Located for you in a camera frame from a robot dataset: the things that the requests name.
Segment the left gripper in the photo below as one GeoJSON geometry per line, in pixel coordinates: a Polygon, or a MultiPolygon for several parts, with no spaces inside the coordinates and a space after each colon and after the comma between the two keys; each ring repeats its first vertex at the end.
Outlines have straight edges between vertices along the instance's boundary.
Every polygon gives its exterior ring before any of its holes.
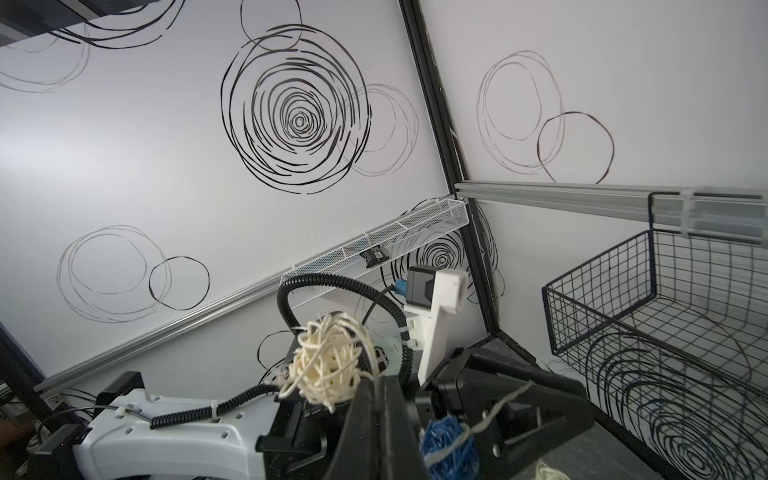
{"type": "Polygon", "coordinates": [[[413,425],[447,416],[473,433],[481,479],[510,479],[594,426],[585,387],[484,348],[456,349],[413,391],[413,425]]]}

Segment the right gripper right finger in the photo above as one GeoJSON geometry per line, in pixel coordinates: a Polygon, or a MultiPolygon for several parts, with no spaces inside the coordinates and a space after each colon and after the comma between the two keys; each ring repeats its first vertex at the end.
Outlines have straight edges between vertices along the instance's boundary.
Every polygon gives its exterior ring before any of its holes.
{"type": "Polygon", "coordinates": [[[399,382],[386,378],[379,399],[379,478],[428,479],[399,382]]]}

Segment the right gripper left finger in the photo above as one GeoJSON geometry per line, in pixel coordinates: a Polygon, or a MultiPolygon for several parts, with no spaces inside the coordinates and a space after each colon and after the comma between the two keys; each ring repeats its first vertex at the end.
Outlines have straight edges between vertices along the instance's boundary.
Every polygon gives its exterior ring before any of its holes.
{"type": "Polygon", "coordinates": [[[378,479],[380,474],[381,395],[364,379],[357,387],[324,479],[378,479]]]}

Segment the rattan ball string lights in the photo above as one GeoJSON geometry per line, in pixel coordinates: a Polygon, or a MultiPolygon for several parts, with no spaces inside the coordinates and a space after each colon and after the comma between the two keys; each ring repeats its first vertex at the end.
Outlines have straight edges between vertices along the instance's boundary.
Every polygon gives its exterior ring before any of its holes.
{"type": "MultiPolygon", "coordinates": [[[[313,452],[297,461],[286,453],[274,454],[270,464],[275,478],[324,479],[358,385],[371,380],[380,393],[386,379],[376,369],[373,353],[362,324],[344,313],[313,321],[299,334],[297,349],[278,383],[282,397],[298,395],[313,408],[313,452]]],[[[469,427],[447,416],[418,431],[413,425],[413,397],[407,398],[403,389],[402,394],[428,479],[481,479],[478,454],[470,438],[487,424],[469,427]]]]}

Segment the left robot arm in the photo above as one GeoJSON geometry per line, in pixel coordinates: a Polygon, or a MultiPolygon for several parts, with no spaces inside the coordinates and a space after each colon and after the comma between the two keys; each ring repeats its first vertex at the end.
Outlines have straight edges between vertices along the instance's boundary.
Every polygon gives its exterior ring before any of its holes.
{"type": "Polygon", "coordinates": [[[418,267],[395,291],[332,274],[284,281],[278,310],[294,350],[272,380],[224,401],[161,398],[129,372],[88,423],[41,422],[32,479],[508,479],[591,429],[584,386],[482,348],[446,346],[468,277],[418,267]],[[301,325],[290,294],[367,298],[397,325],[380,360],[364,319],[332,312],[301,325]]]}

